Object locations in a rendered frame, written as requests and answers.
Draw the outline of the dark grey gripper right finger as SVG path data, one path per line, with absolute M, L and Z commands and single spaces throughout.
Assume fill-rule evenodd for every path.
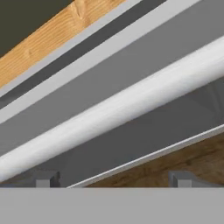
M 169 171 L 168 172 L 169 187 L 187 188 L 187 187 L 218 187 L 224 188 L 224 185 L 218 185 L 197 178 L 189 171 Z

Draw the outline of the grey drawer front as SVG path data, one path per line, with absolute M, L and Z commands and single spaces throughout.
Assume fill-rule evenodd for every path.
M 224 0 L 127 0 L 0 89 L 0 157 L 224 37 Z M 3 183 L 83 187 L 224 132 L 224 76 Z

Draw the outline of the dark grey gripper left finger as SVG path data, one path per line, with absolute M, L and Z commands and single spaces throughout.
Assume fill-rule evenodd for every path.
M 10 183 L 0 184 L 0 188 L 12 187 L 60 187 L 60 173 L 58 171 L 38 171 L 33 173 L 29 178 L 22 178 L 20 180 L 14 180 Z

